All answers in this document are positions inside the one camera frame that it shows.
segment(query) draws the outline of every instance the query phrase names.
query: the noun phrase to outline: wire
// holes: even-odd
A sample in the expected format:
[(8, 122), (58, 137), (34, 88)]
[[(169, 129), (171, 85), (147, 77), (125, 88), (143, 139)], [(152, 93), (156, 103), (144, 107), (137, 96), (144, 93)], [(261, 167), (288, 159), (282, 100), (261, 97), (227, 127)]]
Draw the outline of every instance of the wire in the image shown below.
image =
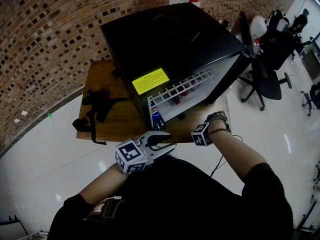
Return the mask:
[[(239, 137), (242, 142), (244, 141), (244, 139), (243, 139), (241, 136), (239, 136), (239, 135), (232, 135), (232, 136), (234, 136), (234, 137)], [(216, 167), (214, 168), (214, 170), (211, 172), (210, 178), (214, 175), (214, 173), (215, 173), (216, 170), (220, 169), (220, 168), (221, 168), (222, 166), (224, 166), (224, 164), (227, 162), (227, 161), (225, 161), (221, 166), (219, 166), (220, 163), (221, 163), (221, 161), (222, 161), (222, 158), (223, 158), (223, 157), (224, 157), (224, 156), (222, 155), (221, 158), (220, 158), (220, 160), (219, 160), (219, 162), (218, 162), (218, 164), (216, 165)]]

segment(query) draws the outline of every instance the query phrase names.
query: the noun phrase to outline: forearm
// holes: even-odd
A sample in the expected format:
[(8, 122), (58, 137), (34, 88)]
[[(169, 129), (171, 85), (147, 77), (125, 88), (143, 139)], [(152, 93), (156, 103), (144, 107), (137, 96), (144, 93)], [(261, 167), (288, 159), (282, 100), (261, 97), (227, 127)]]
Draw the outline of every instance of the forearm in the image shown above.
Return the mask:
[(229, 132), (218, 131), (211, 134), (210, 138), (242, 181), (252, 167), (267, 162), (258, 152)]
[(128, 174), (123, 173), (115, 163), (93, 180), (79, 194), (91, 205), (96, 205), (103, 199), (111, 197), (127, 180)]

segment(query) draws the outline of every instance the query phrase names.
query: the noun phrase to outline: black wrist strap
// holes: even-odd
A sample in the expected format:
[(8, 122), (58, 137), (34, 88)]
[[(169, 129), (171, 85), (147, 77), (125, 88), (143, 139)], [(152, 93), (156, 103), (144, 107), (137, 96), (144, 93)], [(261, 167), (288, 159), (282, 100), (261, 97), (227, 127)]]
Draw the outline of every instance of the black wrist strap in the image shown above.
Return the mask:
[(231, 133), (231, 132), (228, 131), (227, 129), (218, 129), (218, 130), (214, 130), (214, 131), (209, 132), (208, 135), (214, 134), (214, 133), (217, 133), (217, 132), (220, 132), (220, 131), (225, 131), (225, 132)]

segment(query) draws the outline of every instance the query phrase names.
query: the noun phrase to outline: white floor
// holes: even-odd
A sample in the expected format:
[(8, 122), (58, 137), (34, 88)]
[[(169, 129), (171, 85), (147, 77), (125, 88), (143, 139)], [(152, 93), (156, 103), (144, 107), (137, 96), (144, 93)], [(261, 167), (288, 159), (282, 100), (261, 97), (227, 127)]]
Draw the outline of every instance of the white floor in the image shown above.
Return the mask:
[[(300, 60), (288, 59), (277, 72), (279, 78), (283, 72), (290, 75), (293, 88), (283, 84), (280, 101), (264, 99), (265, 111), (260, 112), (255, 95), (240, 102), (239, 96), (249, 89), (239, 81), (227, 100), (233, 134), (260, 152), (280, 177), (297, 225), (310, 207), (312, 178), (320, 158), (320, 113), (314, 110), (307, 117), (301, 106), (300, 91), (308, 92), (312, 81)], [(80, 102), (78, 97), (53, 113), (0, 159), (0, 221), (17, 215), (28, 233), (48, 231), (63, 202), (115, 162), (115, 143), (101, 146), (76, 139), (72, 122)], [(173, 155), (207, 174), (221, 156), (214, 146), (200, 148), (192, 143), (179, 144)], [(241, 194), (243, 183), (227, 163), (214, 178)]]

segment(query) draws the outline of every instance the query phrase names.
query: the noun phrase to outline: white marker cube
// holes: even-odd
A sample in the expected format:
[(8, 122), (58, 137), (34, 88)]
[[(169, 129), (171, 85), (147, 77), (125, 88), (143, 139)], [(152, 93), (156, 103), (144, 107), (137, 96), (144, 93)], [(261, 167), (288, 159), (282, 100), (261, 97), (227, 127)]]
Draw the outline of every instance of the white marker cube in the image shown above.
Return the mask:
[(196, 146), (209, 146), (212, 144), (211, 139), (208, 136), (209, 123), (199, 124), (191, 133), (193, 142)]
[(148, 162), (133, 140), (115, 147), (115, 160), (124, 173), (142, 171)]

